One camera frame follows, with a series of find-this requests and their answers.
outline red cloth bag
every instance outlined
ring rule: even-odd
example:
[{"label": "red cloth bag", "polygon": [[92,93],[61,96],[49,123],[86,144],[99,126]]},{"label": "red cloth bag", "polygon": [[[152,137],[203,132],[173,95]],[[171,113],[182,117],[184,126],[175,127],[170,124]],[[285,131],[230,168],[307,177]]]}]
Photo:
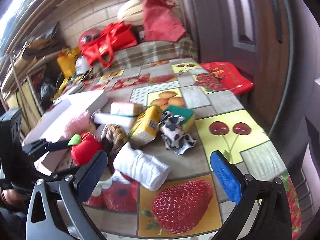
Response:
[{"label": "red cloth bag", "polygon": [[[110,67],[114,51],[138,45],[130,29],[130,24],[110,23],[101,31],[100,37],[82,45],[81,54],[87,58],[90,65],[98,60],[104,67]],[[102,58],[106,54],[109,54],[110,57],[108,62]]]},{"label": "red cloth bag", "polygon": [[143,2],[143,28],[145,41],[180,40],[186,33],[180,19],[172,11],[176,3],[171,0],[145,0]]},{"label": "red cloth bag", "polygon": [[253,84],[244,78],[237,68],[229,62],[210,62],[200,65],[235,95],[241,95],[253,89]]}]

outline white tile wall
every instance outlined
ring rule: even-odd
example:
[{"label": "white tile wall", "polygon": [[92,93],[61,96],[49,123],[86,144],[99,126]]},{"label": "white tile wall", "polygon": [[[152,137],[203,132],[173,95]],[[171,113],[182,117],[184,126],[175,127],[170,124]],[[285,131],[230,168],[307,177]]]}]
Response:
[{"label": "white tile wall", "polygon": [[[62,36],[68,46],[75,47],[83,31],[97,27],[103,29],[111,22],[117,22],[119,8],[128,0],[64,0],[50,13],[47,25],[60,21]],[[173,0],[178,5],[180,0]],[[182,18],[180,6],[174,11]]]}]

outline plaid cloth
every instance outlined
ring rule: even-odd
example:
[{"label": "plaid cloth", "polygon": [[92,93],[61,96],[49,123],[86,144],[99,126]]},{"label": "plaid cloth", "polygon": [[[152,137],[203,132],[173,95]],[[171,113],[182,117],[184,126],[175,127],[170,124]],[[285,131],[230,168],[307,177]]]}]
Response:
[{"label": "plaid cloth", "polygon": [[96,62],[93,71],[96,76],[99,76],[110,71],[123,70],[173,58],[193,58],[196,62],[198,61],[197,48],[194,46],[189,35],[186,35],[177,42],[144,42],[138,46],[116,51],[109,68],[106,69],[100,62]]}]

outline white cardboard box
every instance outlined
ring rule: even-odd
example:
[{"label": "white cardboard box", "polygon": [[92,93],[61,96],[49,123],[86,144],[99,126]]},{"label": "white cardboard box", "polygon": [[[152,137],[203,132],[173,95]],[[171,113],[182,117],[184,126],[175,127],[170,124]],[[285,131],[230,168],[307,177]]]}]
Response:
[{"label": "white cardboard box", "polygon": [[[93,112],[101,109],[107,102],[108,98],[104,90],[70,95],[44,115],[43,119],[27,135],[23,144],[29,144],[42,138],[45,138],[48,142],[64,140],[62,136],[64,129],[72,117],[85,110],[93,114]],[[46,153],[35,163],[35,166],[40,172],[49,174],[50,171],[55,171],[66,152],[67,149]]]}]

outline yellow juice box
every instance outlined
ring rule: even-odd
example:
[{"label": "yellow juice box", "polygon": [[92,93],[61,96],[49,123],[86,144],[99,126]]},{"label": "yellow juice box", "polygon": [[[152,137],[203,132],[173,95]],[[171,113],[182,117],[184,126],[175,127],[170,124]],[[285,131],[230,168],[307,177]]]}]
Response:
[{"label": "yellow juice box", "polygon": [[145,145],[156,138],[161,114],[162,110],[158,106],[151,105],[138,116],[129,133],[129,138],[135,147]]}]

